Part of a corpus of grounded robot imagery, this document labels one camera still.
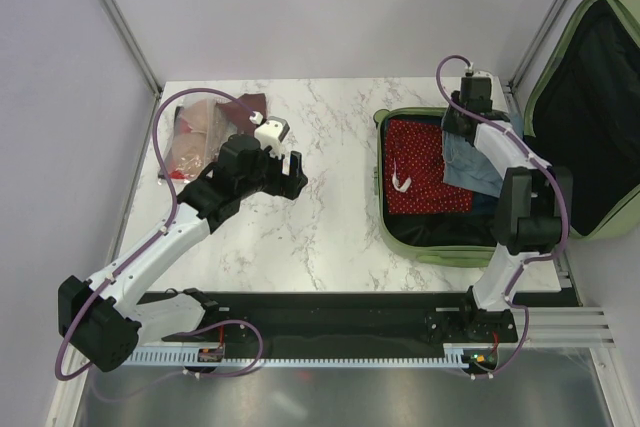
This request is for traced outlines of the clear bag with beige bra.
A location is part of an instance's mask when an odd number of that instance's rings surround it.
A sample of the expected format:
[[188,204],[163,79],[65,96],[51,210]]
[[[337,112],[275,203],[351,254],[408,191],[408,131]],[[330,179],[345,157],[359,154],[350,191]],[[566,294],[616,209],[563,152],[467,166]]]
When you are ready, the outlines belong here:
[[236,132],[220,106],[221,96],[189,94],[177,102],[164,163],[172,181],[188,182],[218,157],[220,146]]

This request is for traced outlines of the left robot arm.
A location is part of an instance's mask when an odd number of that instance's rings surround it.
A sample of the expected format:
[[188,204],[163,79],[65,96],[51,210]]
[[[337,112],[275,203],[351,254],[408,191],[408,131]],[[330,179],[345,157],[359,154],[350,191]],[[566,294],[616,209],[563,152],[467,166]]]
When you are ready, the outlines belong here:
[[68,347],[109,372],[140,345],[188,332],[198,340],[215,336],[220,318],[195,290],[151,303],[142,297],[183,254],[237,214],[244,199],[265,193],[295,200],[307,183],[301,153],[276,156],[252,136],[231,136],[216,161],[172,194],[167,216],[135,247],[87,280],[71,276],[60,285],[57,378],[73,377],[60,370]]

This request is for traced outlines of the red polka dot garment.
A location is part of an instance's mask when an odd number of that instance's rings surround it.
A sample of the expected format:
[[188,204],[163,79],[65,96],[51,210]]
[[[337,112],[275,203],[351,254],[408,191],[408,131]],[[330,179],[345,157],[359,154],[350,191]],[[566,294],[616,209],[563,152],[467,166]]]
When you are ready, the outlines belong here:
[[439,124],[392,118],[383,147],[384,192],[391,215],[466,214],[472,210],[473,192],[444,182]]

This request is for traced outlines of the light blue cloth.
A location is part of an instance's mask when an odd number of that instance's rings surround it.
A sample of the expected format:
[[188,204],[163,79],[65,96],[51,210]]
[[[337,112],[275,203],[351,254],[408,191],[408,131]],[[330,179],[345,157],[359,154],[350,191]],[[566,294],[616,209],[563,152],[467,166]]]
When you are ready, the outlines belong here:
[[489,159],[463,137],[442,133],[443,182],[453,187],[498,198],[502,178]]

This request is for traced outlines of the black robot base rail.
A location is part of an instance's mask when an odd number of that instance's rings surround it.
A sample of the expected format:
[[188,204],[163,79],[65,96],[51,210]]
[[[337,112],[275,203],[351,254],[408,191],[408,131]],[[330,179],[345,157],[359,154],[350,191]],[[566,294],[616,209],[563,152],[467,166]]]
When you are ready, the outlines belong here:
[[221,341],[228,357],[269,360],[440,358],[447,343],[514,343],[508,310],[462,293],[213,293],[184,339]]

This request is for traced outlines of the dark blue jeans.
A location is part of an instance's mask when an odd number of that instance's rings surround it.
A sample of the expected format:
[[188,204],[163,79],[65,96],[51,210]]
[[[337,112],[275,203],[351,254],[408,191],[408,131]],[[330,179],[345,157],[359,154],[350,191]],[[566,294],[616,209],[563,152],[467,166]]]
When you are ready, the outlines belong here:
[[496,197],[475,192],[472,200],[472,215],[493,216],[498,205]]

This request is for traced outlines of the clear bag with maroon clothes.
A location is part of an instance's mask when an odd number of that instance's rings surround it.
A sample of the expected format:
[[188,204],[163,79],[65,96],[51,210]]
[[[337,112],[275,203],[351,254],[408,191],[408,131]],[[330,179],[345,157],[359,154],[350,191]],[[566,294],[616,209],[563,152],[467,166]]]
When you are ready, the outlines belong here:
[[218,103],[218,109],[225,117],[235,125],[246,123],[254,112],[259,112],[263,117],[267,116],[267,102],[264,93],[243,94],[238,102]]

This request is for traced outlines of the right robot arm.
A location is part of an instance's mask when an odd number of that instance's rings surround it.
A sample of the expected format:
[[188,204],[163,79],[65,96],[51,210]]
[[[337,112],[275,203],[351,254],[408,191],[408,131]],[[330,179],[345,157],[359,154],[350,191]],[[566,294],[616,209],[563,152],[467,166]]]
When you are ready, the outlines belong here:
[[482,153],[502,179],[492,235],[496,248],[481,278],[449,321],[463,342],[516,342],[516,286],[532,263],[552,258],[566,241],[572,175],[535,154],[493,109],[492,79],[468,70],[449,100],[443,130]]

